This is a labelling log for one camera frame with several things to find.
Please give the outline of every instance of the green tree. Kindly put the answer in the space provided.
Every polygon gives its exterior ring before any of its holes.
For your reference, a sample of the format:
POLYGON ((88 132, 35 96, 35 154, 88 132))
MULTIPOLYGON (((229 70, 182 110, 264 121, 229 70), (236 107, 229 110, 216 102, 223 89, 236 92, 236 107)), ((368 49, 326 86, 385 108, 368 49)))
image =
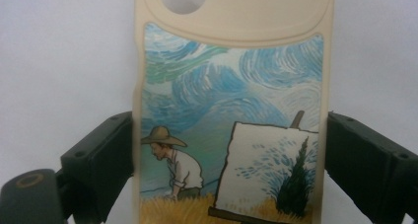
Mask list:
POLYGON ((299 150, 296 164, 292 168, 292 175, 283 182, 276 198, 276 209, 286 214, 294 214, 302 217, 310 193, 306 179, 307 170, 304 168, 308 147, 308 137, 299 150))

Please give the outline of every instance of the van gogh style painting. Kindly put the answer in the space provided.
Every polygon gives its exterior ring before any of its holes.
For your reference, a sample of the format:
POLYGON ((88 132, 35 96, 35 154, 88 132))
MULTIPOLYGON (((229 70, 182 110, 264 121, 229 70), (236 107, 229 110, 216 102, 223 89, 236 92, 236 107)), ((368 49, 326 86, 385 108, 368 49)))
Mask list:
POLYGON ((227 48, 145 31, 141 223, 311 223, 323 39, 227 48))

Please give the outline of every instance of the phone case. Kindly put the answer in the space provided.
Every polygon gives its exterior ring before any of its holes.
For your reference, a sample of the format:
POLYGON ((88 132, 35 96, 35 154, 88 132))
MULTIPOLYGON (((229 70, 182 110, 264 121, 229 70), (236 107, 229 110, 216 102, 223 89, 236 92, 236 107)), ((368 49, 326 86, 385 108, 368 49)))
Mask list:
POLYGON ((320 223, 333 0, 136 0, 136 223, 320 223))

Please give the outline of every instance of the white wall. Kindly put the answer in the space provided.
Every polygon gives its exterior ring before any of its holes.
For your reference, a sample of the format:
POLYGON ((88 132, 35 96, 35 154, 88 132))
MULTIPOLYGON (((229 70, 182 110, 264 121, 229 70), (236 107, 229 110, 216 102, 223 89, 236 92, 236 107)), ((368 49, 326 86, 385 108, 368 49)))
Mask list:
MULTIPOLYGON (((134 0, 0 0, 0 185, 131 111, 134 0)), ((418 153, 418 1, 335 0, 329 109, 418 153)), ((107 223, 130 223, 130 184, 107 223)), ((370 223, 326 178, 323 223, 370 223)))

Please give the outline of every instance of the wheat field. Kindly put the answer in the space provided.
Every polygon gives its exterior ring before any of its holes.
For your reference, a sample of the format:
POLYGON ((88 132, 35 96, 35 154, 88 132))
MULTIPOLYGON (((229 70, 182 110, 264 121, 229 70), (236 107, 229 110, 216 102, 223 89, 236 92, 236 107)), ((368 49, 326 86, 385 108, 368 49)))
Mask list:
MULTIPOLYGON (((208 208, 213 206, 215 197, 207 194, 194 199, 181 201, 154 197, 142 200, 140 204, 140 224, 240 224, 208 215, 208 208)), ((310 212, 304 218, 280 213, 276 210, 274 199, 265 200, 255 206, 250 213, 242 213, 259 219, 281 223, 310 223, 310 212)))

